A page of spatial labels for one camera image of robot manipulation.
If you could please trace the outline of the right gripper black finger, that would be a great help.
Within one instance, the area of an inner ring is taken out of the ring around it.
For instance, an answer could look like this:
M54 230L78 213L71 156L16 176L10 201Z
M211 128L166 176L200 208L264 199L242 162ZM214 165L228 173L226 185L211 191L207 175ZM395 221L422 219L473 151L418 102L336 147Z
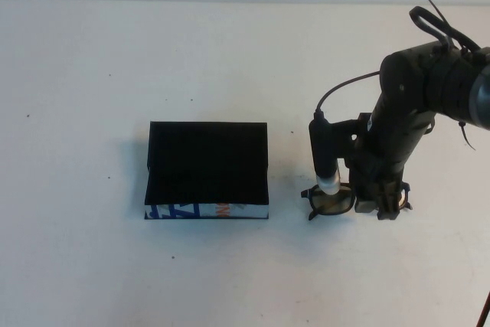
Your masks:
M400 213L400 181L382 181L378 184L378 220L395 220Z
M378 209L375 197L367 190L359 188L355 191L354 210L356 213L371 213Z

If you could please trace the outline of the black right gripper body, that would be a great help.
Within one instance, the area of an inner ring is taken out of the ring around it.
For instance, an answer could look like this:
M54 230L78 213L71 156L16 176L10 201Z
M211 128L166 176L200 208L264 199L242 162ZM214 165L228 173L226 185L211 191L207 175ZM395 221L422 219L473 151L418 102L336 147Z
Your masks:
M344 160L358 198L406 199L410 186L403 170L411 154L412 146L402 143L345 143Z

